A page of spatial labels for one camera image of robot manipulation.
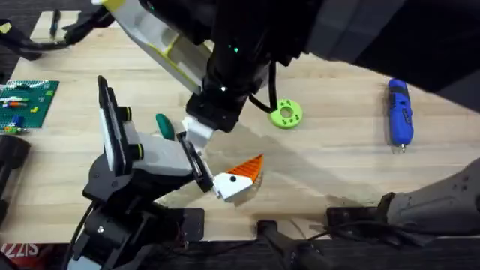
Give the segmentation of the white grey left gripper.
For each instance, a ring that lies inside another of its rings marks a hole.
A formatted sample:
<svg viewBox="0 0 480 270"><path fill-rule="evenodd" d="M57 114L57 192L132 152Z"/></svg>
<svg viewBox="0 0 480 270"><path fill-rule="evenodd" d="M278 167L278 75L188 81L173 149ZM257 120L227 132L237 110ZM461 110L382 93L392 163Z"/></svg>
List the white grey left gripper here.
<svg viewBox="0 0 480 270"><path fill-rule="evenodd" d="M263 154L259 154L232 169L212 174L201 158L206 152L213 133L210 127L187 115L182 120L184 132L176 133L170 119L158 113L155 116L160 134L140 133L133 124L133 111L129 106L118 108L118 116L130 143L133 168L152 176L185 177L195 181L208 192L212 188L217 198L229 201L254 186L263 169Z"/></svg>

